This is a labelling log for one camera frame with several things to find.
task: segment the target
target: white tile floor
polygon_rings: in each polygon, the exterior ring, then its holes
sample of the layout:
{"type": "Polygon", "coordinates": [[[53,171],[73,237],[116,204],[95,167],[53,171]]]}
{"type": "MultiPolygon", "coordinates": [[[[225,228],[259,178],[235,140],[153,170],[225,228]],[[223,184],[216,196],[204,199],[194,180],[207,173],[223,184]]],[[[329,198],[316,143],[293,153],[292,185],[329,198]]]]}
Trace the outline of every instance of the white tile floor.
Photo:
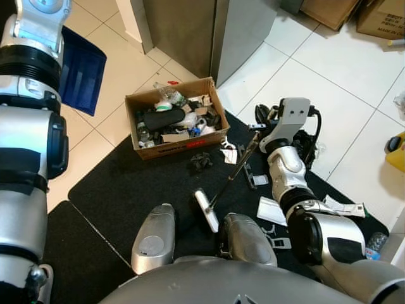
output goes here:
{"type": "MultiPolygon", "coordinates": [[[[188,81],[190,72],[158,49],[143,56],[126,40],[115,0],[76,0],[67,25],[108,56],[94,117],[63,107],[70,136],[67,172],[51,181],[49,211],[129,134],[123,100],[155,81],[188,81]]],[[[405,129],[392,104],[405,88],[405,52],[345,25],[339,34],[304,15],[281,11],[265,43],[219,88],[226,109],[253,122],[258,103],[307,97],[323,115],[326,150],[313,170],[390,229],[405,206],[404,174],[384,161],[385,142],[405,129]]],[[[306,130],[313,132],[314,120],[306,130]]],[[[405,233],[405,227],[396,229],[405,233]]]]}

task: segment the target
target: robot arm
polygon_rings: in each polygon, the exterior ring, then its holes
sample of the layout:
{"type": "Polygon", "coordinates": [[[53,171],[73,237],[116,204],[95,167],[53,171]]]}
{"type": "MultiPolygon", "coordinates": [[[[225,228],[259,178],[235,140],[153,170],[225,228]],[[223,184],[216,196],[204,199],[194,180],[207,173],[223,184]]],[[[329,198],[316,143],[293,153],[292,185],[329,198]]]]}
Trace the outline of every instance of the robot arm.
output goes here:
{"type": "Polygon", "coordinates": [[[58,94],[70,0],[18,0],[0,47],[0,298],[35,301],[46,274],[47,182],[68,162],[58,94]]]}
{"type": "Polygon", "coordinates": [[[363,303],[400,303],[404,272],[391,264],[366,260],[359,227],[335,214],[306,184],[305,164],[291,142],[309,109],[308,99],[283,99],[277,126],[259,144],[269,154],[273,197],[286,216],[292,250],[331,288],[363,303]]]}

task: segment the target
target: brown cardboard box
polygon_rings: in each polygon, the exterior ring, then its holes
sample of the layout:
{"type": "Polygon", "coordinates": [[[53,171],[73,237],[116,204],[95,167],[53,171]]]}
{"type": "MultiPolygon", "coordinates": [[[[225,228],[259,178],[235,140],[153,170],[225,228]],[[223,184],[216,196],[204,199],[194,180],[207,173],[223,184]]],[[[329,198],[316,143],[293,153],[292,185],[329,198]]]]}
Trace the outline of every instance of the brown cardboard box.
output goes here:
{"type": "Polygon", "coordinates": [[[339,30],[360,0],[304,0],[301,11],[320,23],[339,30]]]}
{"type": "Polygon", "coordinates": [[[386,39],[405,36],[404,0],[367,0],[359,13],[357,31],[386,39]]]}
{"type": "Polygon", "coordinates": [[[186,98],[209,94],[214,109],[221,116],[222,129],[208,135],[193,137],[184,141],[171,142],[151,148],[141,149],[138,145],[135,113],[137,111],[145,111],[153,108],[154,104],[160,99],[160,93],[158,90],[151,90],[148,92],[129,95],[125,98],[125,105],[127,107],[128,119],[131,126],[132,144],[134,145],[134,150],[143,160],[174,154],[187,149],[207,146],[209,144],[218,144],[227,135],[229,124],[225,118],[220,99],[216,93],[215,83],[211,77],[173,85],[173,88],[182,93],[186,98]]]}

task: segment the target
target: black floor mat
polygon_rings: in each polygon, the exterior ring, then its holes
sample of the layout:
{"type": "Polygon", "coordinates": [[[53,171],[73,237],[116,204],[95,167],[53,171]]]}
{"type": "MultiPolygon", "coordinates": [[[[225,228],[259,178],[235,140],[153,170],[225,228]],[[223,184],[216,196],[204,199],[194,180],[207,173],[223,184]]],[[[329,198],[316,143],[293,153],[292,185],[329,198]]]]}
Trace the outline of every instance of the black floor mat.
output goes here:
{"type": "MultiPolygon", "coordinates": [[[[231,129],[228,139],[235,144],[247,144],[252,134],[246,126],[227,115],[231,129]]],[[[249,163],[255,174],[268,172],[261,153],[252,155],[249,163]]],[[[134,238],[147,214],[158,204],[171,203],[177,211],[177,240],[175,257],[184,255],[214,255],[215,237],[210,233],[193,191],[202,187],[209,198],[225,183],[233,166],[223,162],[218,146],[192,149],[172,156],[142,161],[126,138],[93,171],[69,193],[70,201],[89,219],[101,234],[130,262],[134,238]],[[212,168],[195,173],[190,159],[196,153],[209,152],[212,168]]],[[[326,194],[341,203],[351,203],[315,174],[309,173],[308,184],[319,198],[326,194]]],[[[271,198],[270,185],[251,191],[241,173],[218,202],[216,213],[222,219],[228,212],[244,213],[257,220],[261,227],[271,224],[256,218],[260,196],[271,198]]],[[[360,221],[366,240],[375,231],[387,233],[373,217],[360,221]]],[[[277,226],[277,237],[288,236],[285,228],[277,226]]],[[[277,250],[279,267],[313,277],[307,267],[299,264],[289,250],[277,250]]]]}
{"type": "Polygon", "coordinates": [[[68,201],[48,216],[44,263],[54,269],[51,303],[99,303],[134,276],[68,201]]]}

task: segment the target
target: gray appliance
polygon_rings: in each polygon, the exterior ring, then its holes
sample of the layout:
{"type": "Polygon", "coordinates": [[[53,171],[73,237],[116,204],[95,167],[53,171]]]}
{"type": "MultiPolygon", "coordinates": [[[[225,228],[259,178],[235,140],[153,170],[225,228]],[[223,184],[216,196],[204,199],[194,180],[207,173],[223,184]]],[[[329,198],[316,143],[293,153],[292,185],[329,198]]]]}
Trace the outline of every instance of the gray appliance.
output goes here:
{"type": "Polygon", "coordinates": [[[217,86],[263,43],[279,0],[145,0],[153,44],[217,86]]]}

